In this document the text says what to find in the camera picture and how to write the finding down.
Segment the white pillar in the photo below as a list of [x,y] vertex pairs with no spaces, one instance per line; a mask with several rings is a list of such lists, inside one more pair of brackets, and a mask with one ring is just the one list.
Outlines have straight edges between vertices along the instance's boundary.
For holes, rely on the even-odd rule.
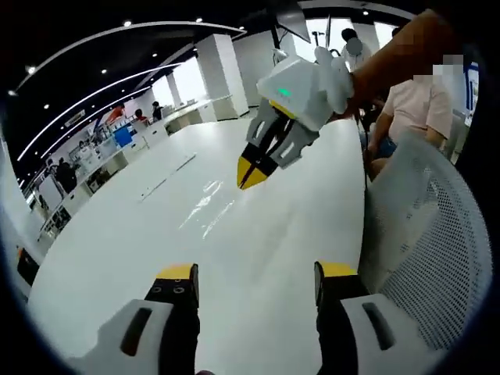
[[[240,67],[241,79],[248,105],[257,106],[262,97],[257,92],[257,82],[271,73],[273,63],[273,36],[270,31],[241,37],[233,43],[237,64]],[[294,38],[285,34],[280,49],[289,55],[296,55]]]
[[173,78],[173,73],[166,76],[166,81],[168,82],[170,92],[172,93],[173,104],[176,107],[180,106],[181,100],[180,100],[179,90],[177,89],[177,83],[175,81],[175,78]]
[[363,43],[366,43],[372,55],[380,49],[380,42],[378,41],[375,25],[366,23],[353,23],[352,27],[358,34],[358,38]]
[[231,95],[228,103],[233,106],[236,116],[246,113],[248,111],[247,98],[230,36],[210,35],[197,43],[196,48],[198,49],[198,64],[209,98],[216,99]]

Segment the white mesh chair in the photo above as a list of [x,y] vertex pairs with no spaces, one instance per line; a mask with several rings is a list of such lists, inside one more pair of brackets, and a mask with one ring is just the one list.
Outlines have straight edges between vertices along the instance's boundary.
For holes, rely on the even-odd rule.
[[455,167],[420,137],[405,134],[368,187],[359,275],[418,323],[432,349],[454,344],[486,294],[483,217]]

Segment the ceiling light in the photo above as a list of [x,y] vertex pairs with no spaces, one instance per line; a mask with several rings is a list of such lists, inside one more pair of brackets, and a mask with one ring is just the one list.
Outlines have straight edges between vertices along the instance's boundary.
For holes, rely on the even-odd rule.
[[[151,86],[147,86],[147,87],[141,88],[141,89],[139,89],[139,90],[137,90],[137,91],[134,91],[134,92],[132,93],[132,95],[133,95],[133,94],[137,94],[138,92],[141,92],[141,91],[144,91],[144,90],[148,90],[149,88],[151,88]],[[65,134],[63,134],[63,135],[61,136],[61,138],[60,138],[60,139],[58,139],[57,141],[55,141],[55,142],[52,144],[52,146],[50,146],[50,147],[47,149],[47,151],[45,151],[45,152],[41,155],[41,158],[43,159],[43,158],[44,158],[44,157],[45,157],[45,156],[46,156],[46,155],[50,152],[50,150],[52,150],[52,149],[53,149],[53,148],[54,148],[54,147],[55,147],[55,146],[56,146],[56,145],[57,145],[57,144],[58,144],[61,140],[63,140],[63,139],[64,139],[64,137],[65,137],[66,135],[68,135],[69,133],[71,133],[73,130],[75,130],[77,127],[79,127],[82,123],[84,123],[85,121],[87,121],[87,120],[88,120],[88,119],[90,119],[91,117],[94,117],[94,116],[95,116],[95,115],[97,115],[99,112],[101,112],[101,111],[103,111],[104,109],[108,108],[110,105],[113,105],[113,104],[116,104],[116,103],[118,103],[118,102],[121,102],[121,101],[123,101],[125,98],[128,98],[129,96],[130,96],[130,94],[125,95],[125,96],[123,96],[122,98],[117,99],[117,100],[115,100],[114,102],[109,103],[108,105],[105,105],[105,106],[104,106],[104,107],[102,107],[101,109],[98,109],[97,111],[95,111],[94,113],[92,113],[90,116],[88,116],[88,117],[84,118],[83,120],[81,120],[79,123],[77,123],[77,124],[76,124],[76,125],[74,125],[72,128],[70,128],[70,129],[69,129],[69,130],[68,130]]]
[[75,107],[79,106],[81,103],[83,103],[83,102],[87,101],[88,99],[92,98],[93,96],[97,95],[98,93],[103,92],[104,90],[107,90],[108,88],[111,88],[111,87],[113,87],[113,86],[115,86],[115,85],[117,85],[117,84],[121,84],[122,82],[125,82],[126,80],[131,80],[132,78],[139,77],[139,76],[141,76],[141,75],[143,75],[143,74],[146,74],[146,73],[151,73],[151,72],[154,72],[155,70],[165,69],[165,68],[169,68],[169,67],[171,67],[171,66],[179,66],[180,64],[181,64],[181,63],[180,63],[180,62],[178,62],[178,63],[175,63],[175,64],[168,64],[168,65],[157,66],[156,68],[151,68],[151,69],[145,70],[145,71],[140,72],[140,73],[135,73],[135,74],[132,74],[131,76],[128,76],[128,77],[122,78],[121,80],[118,80],[118,81],[116,81],[116,82],[113,82],[112,84],[109,84],[109,85],[107,85],[107,86],[104,86],[104,87],[102,87],[102,88],[99,88],[97,91],[95,91],[95,92],[93,92],[92,94],[90,94],[90,95],[86,96],[85,98],[81,99],[80,101],[76,102],[75,104],[73,104],[72,106],[70,106],[69,108],[67,108],[66,110],[64,110],[64,111],[63,111],[62,113],[60,113],[60,114],[59,114],[59,115],[58,115],[55,119],[53,119],[50,123],[48,123],[47,125],[45,125],[45,127],[44,127],[41,131],[40,131],[40,133],[38,133],[38,134],[35,136],[35,138],[33,138],[33,139],[31,140],[31,142],[30,142],[30,143],[28,143],[28,146],[26,146],[26,147],[24,148],[23,152],[21,152],[21,155],[19,155],[19,156],[17,157],[17,159],[16,159],[16,160],[19,162],[19,161],[23,158],[24,154],[26,154],[26,153],[27,153],[27,151],[30,149],[30,147],[33,145],[33,143],[34,143],[34,142],[36,142],[36,141],[37,141],[37,139],[38,139],[39,137],[41,137],[41,135],[42,135],[45,131],[47,131],[47,129],[48,129],[49,127],[51,127],[51,126],[52,126],[52,124],[53,124],[55,121],[59,120],[61,117],[63,117],[64,115],[66,115],[66,114],[67,114],[67,113],[68,113],[71,109],[73,109],[73,108],[75,108]]

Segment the curved light strip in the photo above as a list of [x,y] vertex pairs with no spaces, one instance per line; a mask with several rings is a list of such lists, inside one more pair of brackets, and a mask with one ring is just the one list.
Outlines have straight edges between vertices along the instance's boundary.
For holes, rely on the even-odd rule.
[[83,39],[80,39],[79,41],[75,41],[71,45],[68,45],[67,47],[57,51],[54,55],[50,56],[48,59],[46,59],[42,64],[37,66],[35,72],[33,74],[28,74],[27,76],[24,77],[24,79],[21,81],[19,86],[17,86],[16,91],[18,91],[32,76],[34,76],[36,73],[38,73],[41,68],[49,64],[52,60],[57,59],[60,57],[62,54],[68,52],[70,49],[73,49],[79,45],[82,45],[83,43],[87,43],[88,41],[92,41],[94,39],[104,37],[106,35],[118,33],[120,31],[125,31],[125,30],[133,30],[133,29],[138,29],[141,27],[154,27],[154,26],[168,26],[168,25],[173,25],[173,26],[205,26],[205,27],[217,27],[220,29],[225,29],[225,30],[231,30],[234,32],[239,33],[238,37],[244,34],[247,34],[246,30],[239,30],[234,27],[230,26],[224,26],[224,25],[219,25],[217,23],[206,23],[206,22],[193,22],[193,21],[155,21],[155,22],[144,22],[144,23],[136,23],[133,24],[129,27],[121,26],[121,27],[115,27],[114,29],[102,31],[100,33],[91,35],[90,37],[84,37]]
[[147,86],[147,87],[144,87],[142,88],[141,90],[137,90],[137,91],[134,91],[133,93],[131,94],[128,94],[128,95],[125,95],[123,96],[122,98],[120,99],[117,99],[115,100],[114,102],[111,102],[109,103],[108,105],[105,105],[104,107],[102,107],[101,109],[98,109],[97,111],[95,111],[94,113],[92,113],[90,116],[87,116],[85,117],[83,120],[81,120],[79,123],[77,123],[76,125],[74,125],[71,129],[69,129],[65,134],[62,135],[62,137],[60,139],[58,139],[57,141],[54,142],[54,144],[52,146],[50,146],[47,151],[45,151],[43,153],[42,156],[40,156],[40,159],[43,159],[45,155],[47,155],[50,150],[52,150],[54,148],[55,145],[57,145],[62,139],[64,139],[64,137],[66,137],[69,133],[71,133],[73,130],[75,130],[77,127],[79,127],[82,123],[84,123],[85,121],[87,121],[88,119],[90,119],[91,117],[93,117],[94,115],[97,115],[99,112],[101,112],[103,109],[106,109],[108,107],[110,107],[111,105],[113,104],[116,104],[117,102],[120,102],[122,100],[124,100],[125,98],[128,98],[129,96],[132,96],[132,95],[135,95],[137,94],[138,92],[141,92],[141,91],[144,91],[144,90],[148,90],[149,88],[151,88],[151,86]]
[[132,78],[135,78],[135,77],[139,77],[140,75],[142,74],[146,74],[146,73],[151,73],[155,70],[160,70],[160,69],[165,69],[165,68],[168,68],[170,66],[177,66],[177,65],[180,65],[180,63],[177,63],[177,64],[169,64],[169,65],[163,65],[163,66],[157,66],[156,68],[152,68],[152,69],[148,69],[148,70],[145,70],[144,72],[140,72],[140,73],[136,73],[136,74],[133,74],[129,77],[125,77],[125,78],[122,78],[121,80],[118,80],[116,82],[113,82],[112,84],[109,84],[108,86],[104,86],[103,88],[99,88],[97,91],[93,92],[92,94],[86,96],[85,98],[81,99],[79,102],[76,102],[75,104],[73,104],[72,106],[70,106],[68,109],[66,109],[64,112],[60,113],[55,119],[53,119],[50,123],[48,123],[42,130],[40,133],[38,133],[35,138],[33,138],[31,140],[31,142],[28,144],[28,146],[26,146],[26,148],[23,150],[23,152],[21,152],[21,155],[19,155],[19,157],[17,158],[17,161],[19,162],[24,154],[27,153],[27,151],[30,149],[30,147],[33,145],[33,143],[45,132],[47,131],[47,129],[49,127],[52,126],[52,124],[59,120],[61,117],[63,117],[64,115],[66,115],[71,109],[75,108],[76,106],[80,105],[81,103],[85,102],[86,100],[90,99],[91,97],[93,97],[94,95],[97,95],[98,93],[100,92],[103,92],[104,90],[107,90],[108,88],[111,88],[112,86],[115,86],[117,84],[121,84],[122,82],[125,82],[126,80],[131,80]]

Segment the white tabletop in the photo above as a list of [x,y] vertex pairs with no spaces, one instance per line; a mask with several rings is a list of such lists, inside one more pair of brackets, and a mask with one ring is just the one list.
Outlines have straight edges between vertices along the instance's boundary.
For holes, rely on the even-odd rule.
[[215,99],[203,99],[203,100],[200,100],[199,102],[196,102],[196,103],[193,103],[193,104],[190,104],[190,105],[186,105],[186,106],[184,106],[182,108],[176,109],[175,111],[173,111],[172,113],[168,114],[167,116],[165,116],[160,121],[163,122],[163,126],[166,126],[168,123],[171,123],[172,121],[177,120],[179,117],[185,116],[188,113],[191,113],[191,112],[193,112],[193,111],[195,111],[197,109],[200,109],[204,105],[207,105],[209,103],[214,103],[214,102],[217,102],[219,100],[227,99],[227,98],[230,98],[230,97],[231,97],[231,95],[226,95],[226,96],[223,96],[223,97],[220,97],[220,98],[215,98]]
[[[98,328],[155,275],[199,265],[197,370],[316,373],[313,263],[357,268],[364,179],[357,126],[321,130],[302,160],[241,191],[238,156],[249,120],[185,127],[120,171],[57,237],[28,308],[63,356],[81,356]],[[143,202],[151,175],[196,157]]]

